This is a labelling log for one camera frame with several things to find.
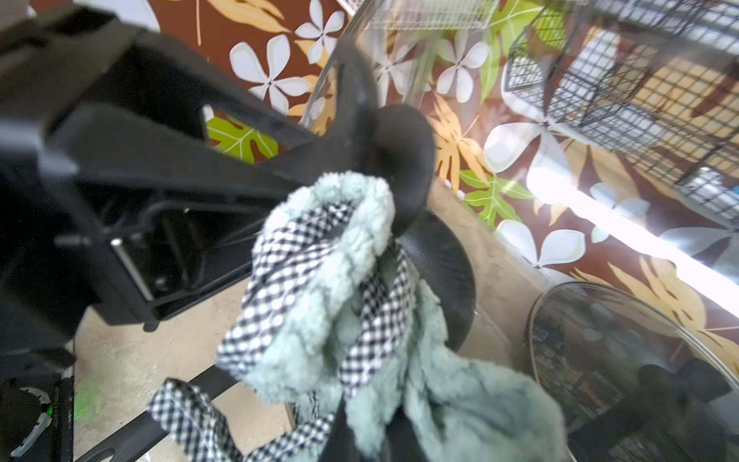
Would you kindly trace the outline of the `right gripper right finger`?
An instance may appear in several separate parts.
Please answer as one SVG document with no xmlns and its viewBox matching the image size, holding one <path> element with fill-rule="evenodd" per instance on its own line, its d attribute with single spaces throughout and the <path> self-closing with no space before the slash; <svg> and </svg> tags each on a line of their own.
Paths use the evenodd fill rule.
<svg viewBox="0 0 739 462">
<path fill-rule="evenodd" d="M 392 421 L 387 427 L 383 443 L 386 462 L 427 462 L 413 425 L 409 421 Z"/>
</svg>

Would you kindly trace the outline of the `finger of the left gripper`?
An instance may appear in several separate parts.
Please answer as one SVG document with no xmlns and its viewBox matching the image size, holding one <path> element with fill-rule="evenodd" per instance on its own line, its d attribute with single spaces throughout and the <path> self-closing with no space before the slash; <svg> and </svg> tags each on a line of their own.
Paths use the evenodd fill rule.
<svg viewBox="0 0 739 462">
<path fill-rule="evenodd" d="M 322 136 L 265 161 L 267 172 L 309 185 L 327 172 L 355 171 L 370 150 L 378 111 L 371 69 L 351 40 L 340 40 L 332 59 L 337 90 L 331 125 Z"/>
</svg>

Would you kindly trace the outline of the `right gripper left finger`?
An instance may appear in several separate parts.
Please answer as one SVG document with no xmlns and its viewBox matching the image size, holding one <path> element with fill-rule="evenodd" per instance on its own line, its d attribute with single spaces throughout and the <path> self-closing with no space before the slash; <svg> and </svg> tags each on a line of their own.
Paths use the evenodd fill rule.
<svg viewBox="0 0 739 462">
<path fill-rule="evenodd" d="M 360 462 L 361 454 L 355 446 L 354 434 L 348 425 L 346 405 L 341 403 L 335 413 L 319 462 Z"/>
</svg>

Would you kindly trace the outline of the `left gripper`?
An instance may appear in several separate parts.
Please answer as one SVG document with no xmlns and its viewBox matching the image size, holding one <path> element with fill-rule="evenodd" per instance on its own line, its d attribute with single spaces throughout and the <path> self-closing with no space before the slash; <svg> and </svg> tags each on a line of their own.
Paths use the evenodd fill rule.
<svg viewBox="0 0 739 462">
<path fill-rule="evenodd" d="M 54 375 L 89 308 L 171 319 L 246 279 L 298 183 L 216 150 L 213 106 L 291 148 L 314 135 L 188 46 L 61 5 L 1 33 L 1 376 Z"/>
</svg>

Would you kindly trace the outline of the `green microfibre cloth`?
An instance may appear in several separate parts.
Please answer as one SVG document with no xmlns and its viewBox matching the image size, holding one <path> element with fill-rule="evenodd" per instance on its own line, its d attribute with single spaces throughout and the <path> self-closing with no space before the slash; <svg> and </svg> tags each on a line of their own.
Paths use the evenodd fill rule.
<svg viewBox="0 0 739 462">
<path fill-rule="evenodd" d="M 440 300 L 393 236 L 389 185 L 327 173 L 267 218 L 242 311 L 216 364 L 296 427 L 245 454 L 197 386 L 170 378 L 148 411 L 190 461 L 316 461 L 340 414 L 377 458 L 396 412 L 429 461 L 562 461 L 563 414 L 531 378 L 446 346 Z"/>
</svg>

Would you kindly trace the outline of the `glass pot lid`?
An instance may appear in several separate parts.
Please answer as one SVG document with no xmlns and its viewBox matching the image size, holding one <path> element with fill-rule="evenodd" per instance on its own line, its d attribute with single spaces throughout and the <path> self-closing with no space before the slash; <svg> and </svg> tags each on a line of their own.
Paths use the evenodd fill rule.
<svg viewBox="0 0 739 462">
<path fill-rule="evenodd" d="M 341 40 L 351 40 L 356 46 L 356 38 L 368 28 L 385 30 L 371 27 L 359 17 L 354 17 L 348 32 Z M 333 67 L 332 55 L 329 57 L 328 67 L 336 71 Z M 427 58 L 413 61 L 408 73 L 401 80 L 404 103 L 389 109 L 378 107 L 375 132 L 371 137 L 369 151 L 364 155 L 357 169 L 367 174 L 383 175 L 392 186 L 396 199 L 396 228 L 400 230 L 413 223 L 417 211 L 425 200 L 425 190 L 430 184 L 433 171 L 430 127 L 421 120 L 418 111 L 421 97 L 420 86 L 425 80 L 428 68 Z M 536 119 L 542 125 L 577 139 L 583 144 L 589 144 L 568 134 L 557 125 L 548 124 L 539 110 L 530 108 L 521 98 L 512 96 L 523 102 L 523 107 L 531 119 Z"/>
</svg>

